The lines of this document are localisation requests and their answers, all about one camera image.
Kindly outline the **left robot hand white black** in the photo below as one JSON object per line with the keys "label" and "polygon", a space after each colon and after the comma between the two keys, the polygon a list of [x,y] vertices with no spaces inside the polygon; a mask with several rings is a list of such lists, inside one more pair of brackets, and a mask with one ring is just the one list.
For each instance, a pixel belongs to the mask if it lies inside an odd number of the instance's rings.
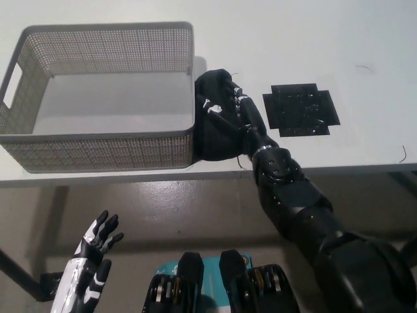
{"label": "left robot hand white black", "polygon": [[124,237],[122,232],[113,234],[118,225],[118,215],[105,210],[89,226],[66,264],[52,312],[94,312],[111,269],[104,256]]}

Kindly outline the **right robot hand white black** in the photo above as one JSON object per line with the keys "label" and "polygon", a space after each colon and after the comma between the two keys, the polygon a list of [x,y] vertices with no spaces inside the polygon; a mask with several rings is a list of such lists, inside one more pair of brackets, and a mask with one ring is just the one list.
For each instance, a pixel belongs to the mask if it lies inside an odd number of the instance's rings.
{"label": "right robot hand white black", "polygon": [[200,77],[195,104],[194,151],[201,160],[252,159],[276,144],[252,98],[230,76]]}

